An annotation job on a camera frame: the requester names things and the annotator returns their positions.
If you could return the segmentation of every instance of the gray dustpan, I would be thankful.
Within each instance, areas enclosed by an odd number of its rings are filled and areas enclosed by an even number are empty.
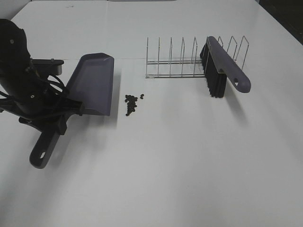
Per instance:
[[[67,83],[68,98],[84,104],[83,114],[110,115],[114,58],[105,53],[81,57]]]

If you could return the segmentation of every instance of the hand brush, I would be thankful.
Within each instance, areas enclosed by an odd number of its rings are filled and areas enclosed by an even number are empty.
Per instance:
[[[227,78],[238,91],[250,91],[250,80],[213,36],[206,39],[200,58],[212,97],[224,96]]]

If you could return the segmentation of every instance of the black bristles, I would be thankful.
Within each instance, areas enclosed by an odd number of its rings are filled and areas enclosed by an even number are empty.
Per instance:
[[[217,72],[207,44],[203,47],[200,58],[211,96],[222,98],[225,92],[227,76],[224,73]]]

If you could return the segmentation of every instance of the gray brush handle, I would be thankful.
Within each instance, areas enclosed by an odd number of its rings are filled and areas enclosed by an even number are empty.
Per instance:
[[[216,38],[209,36],[206,43],[218,73],[225,73],[238,91],[248,93],[251,88],[250,79],[248,79],[244,72],[218,43]]]

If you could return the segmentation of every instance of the white table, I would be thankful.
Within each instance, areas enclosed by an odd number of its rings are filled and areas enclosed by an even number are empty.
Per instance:
[[[303,47],[255,1],[34,1],[13,21],[33,58],[65,60],[64,82],[83,54],[113,56],[114,92],[112,115],[72,117],[42,170],[39,132],[0,115],[0,226],[303,225]],[[207,35],[248,37],[250,93],[145,79],[146,37]]]

